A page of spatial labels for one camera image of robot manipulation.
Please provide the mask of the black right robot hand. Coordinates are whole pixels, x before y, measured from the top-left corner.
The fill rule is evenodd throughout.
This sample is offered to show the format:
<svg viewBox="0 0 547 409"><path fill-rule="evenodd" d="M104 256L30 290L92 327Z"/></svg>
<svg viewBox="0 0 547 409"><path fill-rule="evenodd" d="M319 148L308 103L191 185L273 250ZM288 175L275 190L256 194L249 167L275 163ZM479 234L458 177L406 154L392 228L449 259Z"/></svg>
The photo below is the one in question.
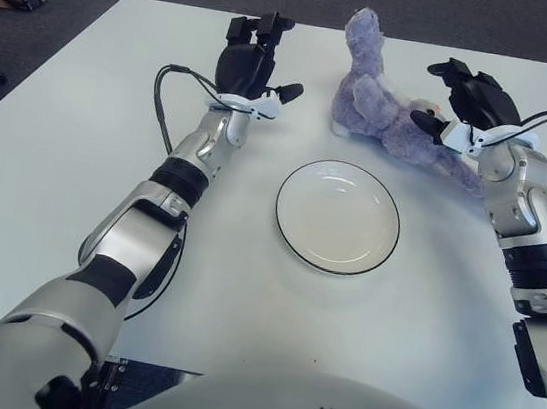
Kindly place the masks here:
<svg viewBox="0 0 547 409"><path fill-rule="evenodd" d="M483 148L503 142L521 129L519 112L502 86L489 74L473 74L464 62L428 66L428 73L442 78L450 89L449 103L455 119L440 119L436 114L415 109L410 118L416 127L461 154L479 156Z"/></svg>

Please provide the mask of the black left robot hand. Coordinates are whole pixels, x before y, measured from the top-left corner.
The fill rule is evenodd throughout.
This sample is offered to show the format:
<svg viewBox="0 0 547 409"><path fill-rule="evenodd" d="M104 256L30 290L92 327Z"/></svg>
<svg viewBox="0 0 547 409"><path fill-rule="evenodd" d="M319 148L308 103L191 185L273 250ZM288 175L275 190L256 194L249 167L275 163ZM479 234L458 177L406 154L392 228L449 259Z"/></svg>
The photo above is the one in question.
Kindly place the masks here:
<svg viewBox="0 0 547 409"><path fill-rule="evenodd" d="M214 82L219 93L255 100L273 90L281 104L299 98L304 92L302 84L276 88L268 85L276 66L274 51L283 33L294 27L295 21L278 12L259 18L232 18L226 33L227 46L219 56L215 70Z"/></svg>

